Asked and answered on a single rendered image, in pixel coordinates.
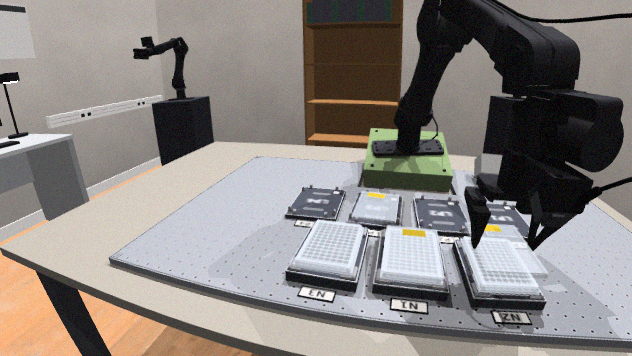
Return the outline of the white button panel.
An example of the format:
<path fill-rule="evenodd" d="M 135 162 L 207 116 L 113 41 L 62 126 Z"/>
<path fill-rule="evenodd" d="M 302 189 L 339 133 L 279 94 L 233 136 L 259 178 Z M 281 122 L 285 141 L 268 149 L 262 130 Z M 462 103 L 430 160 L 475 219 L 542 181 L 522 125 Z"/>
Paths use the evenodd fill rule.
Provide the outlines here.
<path fill-rule="evenodd" d="M 472 174 L 475 181 L 477 181 L 477 174 L 498 175 L 502 156 L 503 155 L 481 153 L 477 158 L 475 158 L 474 174 Z"/>

